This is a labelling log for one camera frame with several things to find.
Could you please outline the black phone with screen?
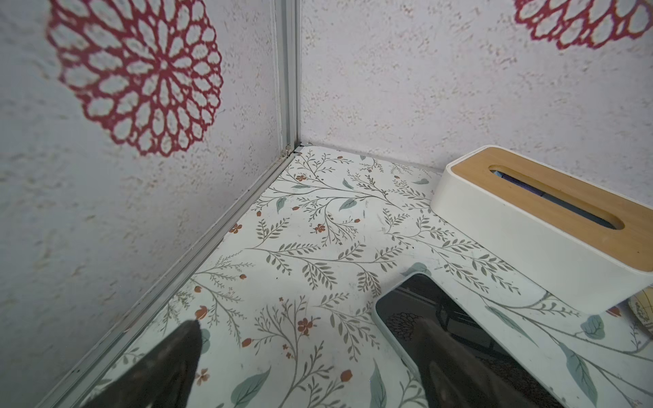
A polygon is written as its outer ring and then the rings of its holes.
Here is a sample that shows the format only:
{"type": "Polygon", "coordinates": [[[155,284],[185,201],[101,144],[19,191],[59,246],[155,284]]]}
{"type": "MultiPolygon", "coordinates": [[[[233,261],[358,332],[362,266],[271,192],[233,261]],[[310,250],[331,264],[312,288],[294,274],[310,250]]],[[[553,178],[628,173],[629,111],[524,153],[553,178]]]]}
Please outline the black phone with screen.
{"type": "Polygon", "coordinates": [[[372,306],[372,317],[421,385],[417,367],[417,320],[426,319],[439,325],[503,382],[523,394],[534,404],[532,407],[559,406],[531,374],[425,273],[408,275],[382,295],[372,306]]]}

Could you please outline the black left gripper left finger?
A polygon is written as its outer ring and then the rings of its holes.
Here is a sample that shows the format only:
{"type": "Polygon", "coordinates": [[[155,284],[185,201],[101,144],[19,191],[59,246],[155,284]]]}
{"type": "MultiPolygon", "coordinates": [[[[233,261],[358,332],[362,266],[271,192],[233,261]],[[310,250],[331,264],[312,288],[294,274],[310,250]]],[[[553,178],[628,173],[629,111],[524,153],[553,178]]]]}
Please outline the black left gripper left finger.
{"type": "Polygon", "coordinates": [[[198,321],[186,321],[87,407],[185,407],[202,353],[198,321]]]}

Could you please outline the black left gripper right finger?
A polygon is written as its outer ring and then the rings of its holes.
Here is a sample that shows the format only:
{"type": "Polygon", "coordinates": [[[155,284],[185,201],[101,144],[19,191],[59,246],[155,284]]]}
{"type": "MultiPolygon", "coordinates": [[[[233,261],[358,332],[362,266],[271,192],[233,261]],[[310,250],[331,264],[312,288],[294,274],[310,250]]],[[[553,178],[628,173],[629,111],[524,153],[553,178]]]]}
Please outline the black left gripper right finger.
{"type": "Polygon", "coordinates": [[[430,407],[532,407],[433,321],[417,320],[417,367],[430,407]]]}

